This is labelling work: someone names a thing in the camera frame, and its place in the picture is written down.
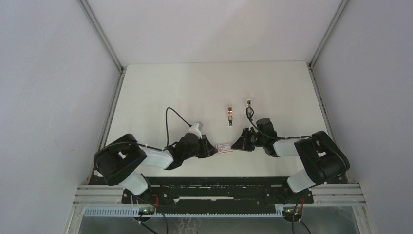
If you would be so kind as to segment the red staple box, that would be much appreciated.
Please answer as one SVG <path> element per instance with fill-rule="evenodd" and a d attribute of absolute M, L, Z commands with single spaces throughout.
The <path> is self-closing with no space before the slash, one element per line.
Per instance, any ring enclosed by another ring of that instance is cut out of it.
<path fill-rule="evenodd" d="M 227 143 L 227 144 L 217 145 L 217 150 L 219 154 L 233 152 L 232 144 Z"/>

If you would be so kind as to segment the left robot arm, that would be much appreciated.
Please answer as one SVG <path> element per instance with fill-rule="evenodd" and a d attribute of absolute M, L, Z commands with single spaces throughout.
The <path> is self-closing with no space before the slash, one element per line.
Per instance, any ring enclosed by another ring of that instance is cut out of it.
<path fill-rule="evenodd" d="M 217 152 L 206 135 L 186 133 L 178 142 L 158 149 L 140 144 L 132 134 L 125 134 L 95 153 L 94 167 L 107 185 L 119 185 L 129 190 L 140 203 L 147 203 L 151 200 L 152 190 L 145 177 L 137 172 L 138 166 L 173 170 L 189 158 L 208 158 Z"/>

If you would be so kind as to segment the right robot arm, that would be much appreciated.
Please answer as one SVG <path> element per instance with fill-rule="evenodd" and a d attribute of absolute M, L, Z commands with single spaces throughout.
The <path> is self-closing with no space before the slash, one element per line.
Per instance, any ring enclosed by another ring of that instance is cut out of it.
<path fill-rule="evenodd" d="M 282 185 L 282 198 L 293 203 L 301 191 L 325 184 L 345 174 L 350 163 L 325 131 L 310 136 L 281 137 L 270 119 L 263 118 L 251 128 L 243 128 L 233 150 L 252 152 L 261 147 L 272 157 L 296 156 L 303 169 L 290 176 Z"/>

